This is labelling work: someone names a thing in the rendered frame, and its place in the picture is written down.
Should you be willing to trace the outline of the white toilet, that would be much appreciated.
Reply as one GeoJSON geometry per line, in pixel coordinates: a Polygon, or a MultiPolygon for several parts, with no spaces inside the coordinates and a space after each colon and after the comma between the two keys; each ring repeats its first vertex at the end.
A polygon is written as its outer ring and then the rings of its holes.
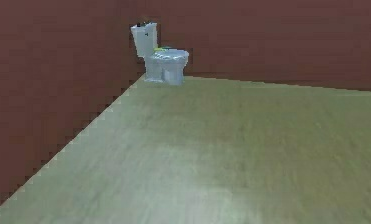
{"type": "Polygon", "coordinates": [[[157,23],[149,22],[144,27],[130,27],[138,58],[145,66],[144,79],[147,82],[181,85],[184,69],[188,63],[189,52],[172,48],[167,51],[154,52],[158,45],[157,23]]]}

